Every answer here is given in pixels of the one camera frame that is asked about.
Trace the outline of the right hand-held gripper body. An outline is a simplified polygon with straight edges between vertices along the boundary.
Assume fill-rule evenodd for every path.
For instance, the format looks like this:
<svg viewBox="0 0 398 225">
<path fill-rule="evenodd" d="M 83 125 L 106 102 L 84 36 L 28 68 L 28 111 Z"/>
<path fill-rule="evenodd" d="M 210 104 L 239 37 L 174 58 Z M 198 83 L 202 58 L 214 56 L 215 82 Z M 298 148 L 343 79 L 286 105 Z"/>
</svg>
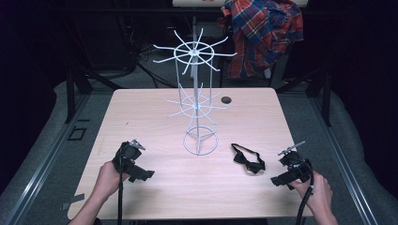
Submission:
<svg viewBox="0 0 398 225">
<path fill-rule="evenodd" d="M 313 169 L 308 159 L 303 159 L 296 148 L 303 145 L 304 142 L 296 143 L 283 150 L 280 155 L 283 156 L 280 162 L 287 167 L 287 171 L 295 176 L 295 180 L 306 182 L 313 177 Z"/>
</svg>

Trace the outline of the black bow tie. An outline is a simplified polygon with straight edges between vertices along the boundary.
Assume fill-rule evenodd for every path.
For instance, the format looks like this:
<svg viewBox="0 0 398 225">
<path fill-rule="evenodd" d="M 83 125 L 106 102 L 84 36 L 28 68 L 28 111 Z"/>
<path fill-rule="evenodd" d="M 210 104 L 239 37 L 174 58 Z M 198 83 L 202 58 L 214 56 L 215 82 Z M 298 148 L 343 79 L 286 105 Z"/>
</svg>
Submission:
<svg viewBox="0 0 398 225">
<path fill-rule="evenodd" d="M 266 162 L 261 158 L 259 153 L 244 146 L 241 146 L 237 143 L 232 143 L 231 147 L 236 152 L 234 156 L 234 161 L 238 164 L 244 165 L 247 171 L 253 174 L 258 174 L 260 171 L 264 171 L 266 169 Z M 249 161 L 243 154 L 243 150 L 256 156 L 257 161 L 256 162 Z"/>
</svg>

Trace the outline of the aluminium floor rail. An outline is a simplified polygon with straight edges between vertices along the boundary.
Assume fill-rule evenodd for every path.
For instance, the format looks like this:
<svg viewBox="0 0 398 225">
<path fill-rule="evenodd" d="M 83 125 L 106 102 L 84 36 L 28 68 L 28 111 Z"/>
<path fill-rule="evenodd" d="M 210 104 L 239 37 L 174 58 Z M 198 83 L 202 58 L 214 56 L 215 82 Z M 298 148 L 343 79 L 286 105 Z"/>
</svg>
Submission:
<svg viewBox="0 0 398 225">
<path fill-rule="evenodd" d="M 67 97 L 58 94 L 49 120 L 0 195 L 0 225 L 18 225 L 49 180 L 55 162 L 61 155 L 61 146 L 73 130 L 74 120 L 66 123 L 67 115 Z"/>
<path fill-rule="evenodd" d="M 355 204 L 357 211 L 359 212 L 360 218 L 364 225 L 379 225 L 370 204 L 366 200 L 364 192 L 360 187 L 360 184 L 353 174 L 353 171 L 344 155 L 343 149 L 339 144 L 332 127 L 329 127 L 325 122 L 321 113 L 321 104 L 316 98 L 310 98 L 309 102 L 314 110 L 317 121 L 321 128 L 326 133 L 329 145 L 331 146 L 331 154 L 333 159 L 339 168 L 340 175 L 343 177 L 346 188 L 351 196 L 353 203 Z"/>
</svg>

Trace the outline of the red blue plaid shirt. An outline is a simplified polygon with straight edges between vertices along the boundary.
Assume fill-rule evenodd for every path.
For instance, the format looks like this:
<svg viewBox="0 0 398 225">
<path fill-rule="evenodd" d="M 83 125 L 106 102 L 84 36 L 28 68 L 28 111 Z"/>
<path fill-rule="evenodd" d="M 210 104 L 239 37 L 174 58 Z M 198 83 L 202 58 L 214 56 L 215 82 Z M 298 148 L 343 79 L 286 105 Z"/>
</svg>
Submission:
<svg viewBox="0 0 398 225">
<path fill-rule="evenodd" d="M 231 79 L 244 79 L 272 67 L 287 47 L 303 40 L 303 19 L 292 0 L 225 0 L 231 17 L 236 55 L 229 66 Z"/>
</svg>

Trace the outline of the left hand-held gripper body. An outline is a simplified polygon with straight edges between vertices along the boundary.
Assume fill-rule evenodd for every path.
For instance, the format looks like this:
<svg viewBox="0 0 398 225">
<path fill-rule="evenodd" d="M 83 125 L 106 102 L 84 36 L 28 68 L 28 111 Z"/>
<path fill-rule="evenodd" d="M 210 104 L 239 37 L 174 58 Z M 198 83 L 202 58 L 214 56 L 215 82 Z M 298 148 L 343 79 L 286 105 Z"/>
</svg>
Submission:
<svg viewBox="0 0 398 225">
<path fill-rule="evenodd" d="M 112 162 L 119 173 L 136 173 L 140 167 L 135 160 L 142 155 L 145 148 L 136 140 L 121 143 Z"/>
</svg>

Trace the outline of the person's left hand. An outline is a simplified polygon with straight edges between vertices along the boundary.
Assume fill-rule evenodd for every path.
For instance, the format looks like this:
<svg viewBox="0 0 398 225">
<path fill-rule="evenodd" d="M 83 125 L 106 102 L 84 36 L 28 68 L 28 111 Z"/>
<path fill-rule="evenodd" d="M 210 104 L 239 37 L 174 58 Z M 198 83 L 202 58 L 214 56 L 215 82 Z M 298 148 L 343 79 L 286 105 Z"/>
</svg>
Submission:
<svg viewBox="0 0 398 225">
<path fill-rule="evenodd" d="M 126 173 L 120 174 L 115 169 L 112 161 L 107 161 L 99 169 L 99 175 L 92 194 L 105 202 L 118 190 L 119 181 L 124 182 L 129 177 Z"/>
</svg>

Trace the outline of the person's right hand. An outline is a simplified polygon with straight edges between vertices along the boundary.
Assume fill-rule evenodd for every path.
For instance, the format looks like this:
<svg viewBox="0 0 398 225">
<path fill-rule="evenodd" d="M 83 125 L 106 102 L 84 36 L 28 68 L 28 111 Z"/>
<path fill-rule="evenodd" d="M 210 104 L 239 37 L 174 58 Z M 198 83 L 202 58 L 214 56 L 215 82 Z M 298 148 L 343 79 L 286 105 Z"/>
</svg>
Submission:
<svg viewBox="0 0 398 225">
<path fill-rule="evenodd" d="M 311 197 L 307 201 L 315 218 L 325 218 L 332 214 L 331 198 L 332 191 L 328 180 L 318 172 L 314 172 L 314 188 Z"/>
</svg>

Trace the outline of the black metal stand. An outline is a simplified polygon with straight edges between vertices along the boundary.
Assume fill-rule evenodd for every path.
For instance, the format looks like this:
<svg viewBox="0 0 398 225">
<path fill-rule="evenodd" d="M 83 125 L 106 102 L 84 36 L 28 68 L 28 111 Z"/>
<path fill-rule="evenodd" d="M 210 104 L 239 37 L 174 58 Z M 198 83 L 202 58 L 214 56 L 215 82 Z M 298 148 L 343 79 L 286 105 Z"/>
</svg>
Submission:
<svg viewBox="0 0 398 225">
<path fill-rule="evenodd" d="M 308 74 L 298 77 L 288 84 L 276 89 L 277 93 L 284 93 L 304 81 L 310 81 L 305 93 L 308 98 L 316 98 L 320 91 L 322 93 L 321 116 L 328 127 L 331 126 L 329 119 L 330 97 L 331 97 L 331 76 L 326 68 L 318 68 Z"/>
<path fill-rule="evenodd" d="M 109 81 L 91 69 L 86 67 L 70 68 L 66 79 L 68 105 L 68 114 L 65 121 L 66 124 L 72 120 L 76 113 L 75 88 L 78 88 L 83 95 L 90 95 L 93 91 L 93 87 L 88 81 L 89 78 L 92 78 L 113 90 L 121 89 L 120 85 Z"/>
</svg>

